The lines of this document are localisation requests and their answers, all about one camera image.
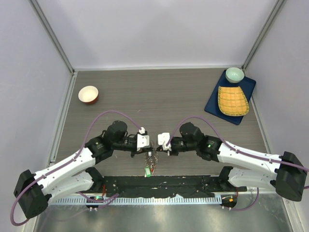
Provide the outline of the large silver keyring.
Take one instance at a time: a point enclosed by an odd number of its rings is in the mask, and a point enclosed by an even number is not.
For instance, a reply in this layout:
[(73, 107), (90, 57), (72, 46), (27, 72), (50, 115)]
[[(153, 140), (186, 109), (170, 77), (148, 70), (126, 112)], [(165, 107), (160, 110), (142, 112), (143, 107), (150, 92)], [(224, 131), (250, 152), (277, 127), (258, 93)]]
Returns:
[(151, 173), (153, 173), (157, 163), (159, 162), (159, 156), (154, 143), (151, 142), (150, 145), (150, 150), (145, 152), (145, 167), (148, 167)]

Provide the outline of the green key tag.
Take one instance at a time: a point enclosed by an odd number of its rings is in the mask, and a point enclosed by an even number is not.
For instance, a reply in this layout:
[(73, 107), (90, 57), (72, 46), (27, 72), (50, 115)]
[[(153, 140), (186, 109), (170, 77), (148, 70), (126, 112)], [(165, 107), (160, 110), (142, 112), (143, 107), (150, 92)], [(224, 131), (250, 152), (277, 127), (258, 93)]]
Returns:
[(151, 169), (149, 167), (145, 167), (145, 174), (144, 177), (150, 177), (152, 175)]

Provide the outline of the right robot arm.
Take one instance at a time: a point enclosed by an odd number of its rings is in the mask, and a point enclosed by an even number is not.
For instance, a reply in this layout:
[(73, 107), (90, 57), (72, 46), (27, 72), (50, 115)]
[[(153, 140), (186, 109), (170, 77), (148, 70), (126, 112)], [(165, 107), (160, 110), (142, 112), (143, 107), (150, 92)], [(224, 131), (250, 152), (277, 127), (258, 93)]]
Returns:
[(276, 155), (245, 149), (205, 135), (191, 122), (182, 124), (179, 132), (179, 137), (172, 137), (168, 132), (159, 134), (157, 150), (172, 156), (195, 151), (204, 160), (228, 163), (218, 178), (220, 189), (261, 188), (274, 190), (290, 201), (302, 200), (308, 172), (295, 154), (285, 151)]

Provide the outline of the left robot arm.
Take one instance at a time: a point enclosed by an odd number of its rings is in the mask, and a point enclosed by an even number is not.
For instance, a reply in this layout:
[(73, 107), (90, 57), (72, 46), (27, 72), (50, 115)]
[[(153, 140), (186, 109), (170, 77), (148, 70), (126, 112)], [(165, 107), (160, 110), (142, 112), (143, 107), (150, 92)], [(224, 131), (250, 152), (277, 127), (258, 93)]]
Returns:
[(55, 165), (32, 173), (23, 171), (14, 189), (13, 206), (19, 205), (26, 219), (41, 214), (50, 203), (80, 191), (97, 193), (103, 177), (95, 165), (112, 156), (115, 150), (136, 154), (151, 147), (145, 128), (136, 134), (127, 133), (127, 124), (114, 121), (101, 135), (90, 139), (73, 155)]

